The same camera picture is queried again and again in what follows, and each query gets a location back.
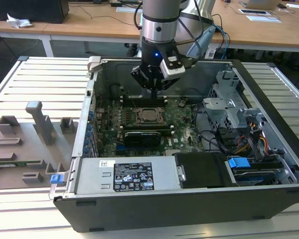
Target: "warning label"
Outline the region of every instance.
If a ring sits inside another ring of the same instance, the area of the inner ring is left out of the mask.
[[[114,184],[116,192],[154,190],[151,163],[114,164]]]

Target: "black side panel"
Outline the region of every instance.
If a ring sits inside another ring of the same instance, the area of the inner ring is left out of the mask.
[[[298,202],[299,187],[289,191],[58,199],[54,205],[75,231],[91,232],[269,219]]]
[[[246,70],[246,68],[238,60],[233,60],[233,66],[237,69],[239,74],[242,76],[247,86],[251,89],[259,103],[264,108],[269,118],[273,121],[279,132],[282,134],[286,142],[293,149],[294,153],[299,159],[299,139],[295,133],[291,130],[289,125],[286,123],[284,118],[279,114],[270,100],[267,98],[265,93],[260,89],[258,84]]]
[[[67,0],[0,0],[0,21],[14,18],[62,23],[68,14]]]

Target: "gray block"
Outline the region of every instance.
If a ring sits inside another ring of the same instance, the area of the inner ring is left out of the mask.
[[[18,146],[22,144],[21,138],[4,138],[0,139],[1,146]]]
[[[23,173],[22,180],[25,183],[42,183],[43,177],[39,172]]]
[[[26,165],[29,168],[39,169],[39,168],[45,168],[46,162],[44,160],[41,160],[39,163],[27,163]]]
[[[72,118],[62,118],[60,122],[62,133],[74,133],[75,126]]]
[[[11,153],[0,153],[0,161],[11,161],[15,160],[16,154],[11,152]]]
[[[13,127],[19,125],[14,116],[2,116],[0,118],[0,132],[2,134],[15,134]]]
[[[25,111],[31,114],[34,119],[35,130],[41,134],[45,144],[50,145],[52,143],[51,132],[53,129],[53,125],[49,118],[47,120],[47,117],[44,117],[41,109],[41,101],[30,101],[25,107]]]

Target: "blue latch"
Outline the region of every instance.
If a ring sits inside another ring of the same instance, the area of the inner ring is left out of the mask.
[[[63,174],[53,174],[50,183],[51,184],[63,184],[64,175]]]
[[[247,158],[235,157],[228,160],[231,168],[250,168],[250,164]]]

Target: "red wire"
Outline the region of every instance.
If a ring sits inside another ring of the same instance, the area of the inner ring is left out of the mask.
[[[244,137],[245,137],[245,136],[243,135],[243,136],[241,136],[241,137],[239,138],[237,148],[239,148],[239,146],[240,146],[240,140],[243,139]]]

